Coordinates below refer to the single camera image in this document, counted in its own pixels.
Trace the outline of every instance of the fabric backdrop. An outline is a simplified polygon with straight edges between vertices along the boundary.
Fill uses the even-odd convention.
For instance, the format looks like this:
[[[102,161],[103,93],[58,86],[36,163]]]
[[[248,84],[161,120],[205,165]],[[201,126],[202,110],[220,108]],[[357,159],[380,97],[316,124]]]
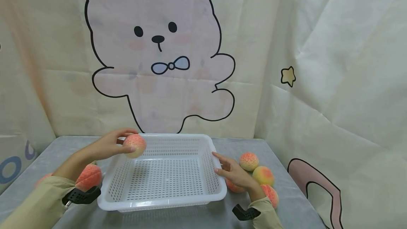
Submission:
[[[406,228],[407,0],[279,5],[255,136],[327,227]]]
[[[2,135],[18,136],[0,142],[9,181],[7,159],[32,154],[26,139],[41,152],[118,127],[256,137],[327,228],[407,224],[407,0],[0,0],[0,11],[0,121],[15,125]]]

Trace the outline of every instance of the peach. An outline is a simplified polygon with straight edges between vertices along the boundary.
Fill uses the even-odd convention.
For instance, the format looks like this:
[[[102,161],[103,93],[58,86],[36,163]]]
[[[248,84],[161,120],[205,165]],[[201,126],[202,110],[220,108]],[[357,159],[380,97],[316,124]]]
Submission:
[[[97,165],[87,165],[76,181],[75,187],[83,192],[97,186],[102,181],[102,171]]]
[[[244,153],[240,157],[239,162],[240,162],[240,166],[249,172],[252,172],[254,169],[256,169],[259,166],[259,158],[254,153],[250,153],[250,152]]]
[[[270,186],[274,185],[274,175],[271,170],[265,166],[257,167],[253,172],[253,178],[259,184],[268,184]]]
[[[136,149],[134,152],[126,154],[128,158],[134,159],[143,154],[147,148],[147,143],[141,135],[133,134],[126,137],[123,146],[133,146]]]
[[[235,184],[233,184],[230,180],[226,179],[226,185],[230,191],[235,192],[235,193],[242,193],[244,192],[243,187],[238,187]]]
[[[277,192],[274,190],[274,188],[272,188],[270,185],[267,185],[267,184],[261,185],[261,188],[263,189],[266,196],[270,199],[270,202],[273,205],[273,208],[276,209],[278,206]]]

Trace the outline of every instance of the wrist device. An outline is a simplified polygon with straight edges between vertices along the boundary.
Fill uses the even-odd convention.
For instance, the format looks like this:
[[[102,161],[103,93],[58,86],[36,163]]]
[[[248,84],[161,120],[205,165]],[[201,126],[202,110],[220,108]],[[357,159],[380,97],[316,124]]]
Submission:
[[[261,212],[256,210],[255,208],[244,210],[239,204],[233,208],[232,212],[240,221],[253,220],[261,214]]]
[[[97,186],[92,187],[86,192],[75,188],[71,192],[67,193],[64,198],[62,198],[62,203],[65,205],[65,207],[69,207],[71,203],[91,204],[98,196],[100,196],[100,194],[101,190]]]

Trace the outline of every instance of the human hand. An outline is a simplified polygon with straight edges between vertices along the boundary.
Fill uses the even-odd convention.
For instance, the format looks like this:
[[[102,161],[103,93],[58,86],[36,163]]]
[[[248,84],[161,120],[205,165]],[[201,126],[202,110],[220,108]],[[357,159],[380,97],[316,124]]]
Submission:
[[[133,128],[121,128],[113,130],[107,133],[99,140],[86,146],[85,148],[78,151],[81,156],[89,159],[90,162],[95,160],[103,160],[112,157],[117,154],[126,154],[134,152],[134,147],[123,147],[123,140],[118,139],[119,137],[127,137],[138,133]]]
[[[219,176],[227,178],[238,187],[243,187],[248,190],[257,182],[243,168],[240,167],[236,160],[225,157],[219,153],[212,152],[217,157],[222,165],[222,169],[216,168],[215,173]]]
[[[252,202],[266,197],[260,184],[241,168],[236,160],[216,152],[212,152],[212,154],[219,159],[222,166],[222,169],[214,170],[217,175],[227,178],[238,187],[243,187],[249,193]]]

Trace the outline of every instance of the table surface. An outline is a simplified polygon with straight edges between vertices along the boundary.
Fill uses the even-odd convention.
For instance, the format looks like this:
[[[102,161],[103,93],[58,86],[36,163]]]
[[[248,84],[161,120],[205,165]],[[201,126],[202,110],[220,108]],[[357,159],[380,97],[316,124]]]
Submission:
[[[0,223],[18,207],[45,174],[53,172],[71,154],[97,140],[90,136],[63,136],[48,148],[0,196]],[[318,214],[287,173],[276,155],[263,140],[213,138],[217,152],[239,159],[244,152],[253,152],[260,165],[270,168],[276,178],[274,188],[279,196],[276,212],[285,229],[325,229]],[[97,162],[105,173],[110,159]],[[120,213],[103,211],[97,202],[90,205],[71,205],[54,228],[166,228],[166,229],[246,229],[251,221],[238,221],[232,208],[240,204],[244,209],[250,200],[246,193],[228,191],[225,199],[208,205],[183,208]]]

